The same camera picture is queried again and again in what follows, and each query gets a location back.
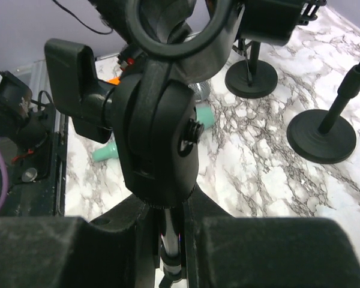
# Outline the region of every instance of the black cable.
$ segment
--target black cable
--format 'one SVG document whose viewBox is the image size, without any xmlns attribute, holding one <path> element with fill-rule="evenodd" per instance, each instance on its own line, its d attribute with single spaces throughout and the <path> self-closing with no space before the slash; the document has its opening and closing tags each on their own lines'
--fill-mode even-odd
<svg viewBox="0 0 360 288">
<path fill-rule="evenodd" d="M 53 3 L 55 3 L 58 7 L 60 7 L 61 9 L 63 9 L 65 12 L 67 12 L 69 15 L 71 15 L 72 17 L 74 17 L 77 21 L 80 22 L 80 24 L 82 24 L 84 27 L 86 27 L 87 29 L 91 30 L 92 32 L 96 33 L 96 34 L 100 34 L 100 35 L 109 35 L 113 32 L 113 29 L 111 29 L 111 31 L 109 32 L 100 32 L 97 31 L 91 27 L 89 27 L 87 24 L 85 24 L 84 22 L 82 22 L 71 10 L 65 8 L 63 5 L 61 5 L 57 0 L 52 0 Z"/>
<path fill-rule="evenodd" d="M 46 104 L 40 103 L 39 101 L 36 101 L 33 99 L 31 99 L 31 103 L 36 104 L 37 106 L 40 106 L 40 107 L 47 107 Z"/>
<path fill-rule="evenodd" d="M 49 95 L 48 91 L 45 91 L 45 90 L 41 90 L 41 91 L 38 93 L 37 101 L 39 101 L 39 102 L 41 103 L 41 96 L 43 96 L 43 93 L 44 93 L 44 94 L 46 95 L 46 97 L 48 98 L 49 103 L 53 104 L 52 97 Z"/>
<path fill-rule="evenodd" d="M 45 90 L 41 90 L 38 95 L 37 95 L 37 101 L 31 99 L 31 103 L 36 104 L 37 105 L 37 110 L 40 111 L 41 107 L 47 107 L 46 104 L 41 102 L 41 97 L 43 96 L 43 93 L 46 95 L 46 97 L 48 98 L 49 103 L 53 104 L 52 101 L 52 97 L 50 96 L 50 94 L 48 93 L 48 91 Z"/>
</svg>

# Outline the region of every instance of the orange object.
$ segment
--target orange object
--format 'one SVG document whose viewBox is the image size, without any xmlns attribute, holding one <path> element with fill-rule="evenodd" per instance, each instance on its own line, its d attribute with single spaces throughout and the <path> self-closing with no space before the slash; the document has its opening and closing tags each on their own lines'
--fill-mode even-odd
<svg viewBox="0 0 360 288">
<path fill-rule="evenodd" d="M 14 164 L 18 159 L 23 159 L 25 157 L 27 157 L 28 155 L 31 155 L 33 154 L 35 151 L 31 150 L 31 149 L 28 149 L 28 152 L 26 154 L 23 154 L 23 155 L 19 155 L 19 156 L 16 156 L 12 159 L 12 164 Z"/>
<path fill-rule="evenodd" d="M 111 84 L 114 84 L 114 85 L 119 85 L 120 84 L 120 78 L 116 77 L 116 78 L 110 79 L 108 81 L 108 83 L 111 83 Z"/>
</svg>

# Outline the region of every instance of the marble pattern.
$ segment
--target marble pattern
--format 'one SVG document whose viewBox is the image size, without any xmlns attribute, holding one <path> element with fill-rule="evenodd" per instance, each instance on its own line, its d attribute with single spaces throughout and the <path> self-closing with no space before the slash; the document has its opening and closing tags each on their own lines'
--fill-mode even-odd
<svg viewBox="0 0 360 288">
<path fill-rule="evenodd" d="M 276 90 L 261 100 L 243 100 L 224 84 L 226 66 L 212 78 L 209 103 L 215 126 L 199 145 L 198 183 L 236 217 L 327 217 L 347 232 L 360 260 L 360 94 L 343 116 L 356 130 L 352 156 L 319 165 L 295 154 L 286 139 L 290 120 L 307 109 L 328 109 L 347 71 L 360 60 L 360 31 L 330 9 L 298 27 L 288 45 L 262 45 L 261 60 L 279 76 Z M 115 58 L 96 63 L 98 76 L 120 74 Z M 94 163 L 102 145 L 75 134 L 68 142 L 66 215 L 91 220 L 130 195 L 118 160 Z"/>
</svg>

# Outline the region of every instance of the round black base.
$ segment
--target round black base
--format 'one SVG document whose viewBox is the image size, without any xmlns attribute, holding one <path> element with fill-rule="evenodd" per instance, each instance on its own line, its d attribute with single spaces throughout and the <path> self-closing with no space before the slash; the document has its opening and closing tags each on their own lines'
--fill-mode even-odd
<svg viewBox="0 0 360 288">
<path fill-rule="evenodd" d="M 356 148 L 356 133 L 339 117 L 328 134 L 318 127 L 328 111 L 308 110 L 292 119 L 287 129 L 288 142 L 301 157 L 319 164 L 335 164 L 347 159 Z"/>
<path fill-rule="evenodd" d="M 253 83 L 248 84 L 248 70 L 246 60 L 233 64 L 227 71 L 226 86 L 230 92 L 246 99 L 258 99 L 272 93 L 278 82 L 274 67 L 258 60 L 257 73 L 253 76 Z"/>
</svg>

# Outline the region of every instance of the mint green handle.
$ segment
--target mint green handle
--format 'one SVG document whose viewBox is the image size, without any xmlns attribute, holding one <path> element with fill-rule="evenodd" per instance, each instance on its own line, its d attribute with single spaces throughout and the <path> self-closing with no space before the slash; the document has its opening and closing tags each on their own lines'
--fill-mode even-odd
<svg viewBox="0 0 360 288">
<path fill-rule="evenodd" d="M 92 153 L 92 159 L 95 162 L 100 162 L 111 158 L 119 158 L 119 152 L 115 142 L 110 142 L 107 146 L 97 149 Z"/>
<path fill-rule="evenodd" d="M 196 108 L 197 120 L 204 124 L 204 129 L 209 129 L 215 124 L 214 114 L 209 106 Z M 119 152 L 115 142 L 110 142 L 107 146 L 97 149 L 92 153 L 92 159 L 100 162 L 108 159 L 118 159 Z"/>
</svg>

